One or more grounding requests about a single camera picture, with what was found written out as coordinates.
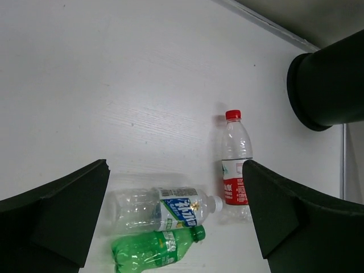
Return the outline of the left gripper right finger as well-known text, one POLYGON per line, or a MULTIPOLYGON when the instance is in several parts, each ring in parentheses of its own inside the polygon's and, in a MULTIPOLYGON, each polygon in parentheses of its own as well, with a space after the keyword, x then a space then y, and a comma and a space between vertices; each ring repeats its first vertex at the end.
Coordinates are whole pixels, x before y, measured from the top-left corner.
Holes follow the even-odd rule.
POLYGON ((363 272, 363 205, 244 162, 243 179, 271 272, 363 272))

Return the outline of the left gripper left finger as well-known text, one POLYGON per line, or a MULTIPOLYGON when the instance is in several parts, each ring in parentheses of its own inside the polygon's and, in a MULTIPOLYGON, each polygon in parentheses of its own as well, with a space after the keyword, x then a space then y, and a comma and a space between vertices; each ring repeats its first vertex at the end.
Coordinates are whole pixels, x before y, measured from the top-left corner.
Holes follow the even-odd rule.
POLYGON ((79 272, 105 197, 105 159, 1 201, 1 272, 79 272))

